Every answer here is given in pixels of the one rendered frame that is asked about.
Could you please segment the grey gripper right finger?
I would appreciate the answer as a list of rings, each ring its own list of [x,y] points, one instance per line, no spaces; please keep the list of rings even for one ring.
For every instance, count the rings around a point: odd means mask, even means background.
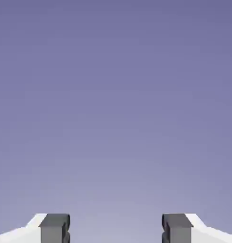
[[[232,243],[232,234],[209,227],[194,213],[162,214],[162,243]]]

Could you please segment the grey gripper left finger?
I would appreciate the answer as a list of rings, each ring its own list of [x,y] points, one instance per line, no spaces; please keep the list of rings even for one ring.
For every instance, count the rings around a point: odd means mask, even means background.
[[[71,243],[70,214],[38,213],[24,226],[0,234],[0,243]]]

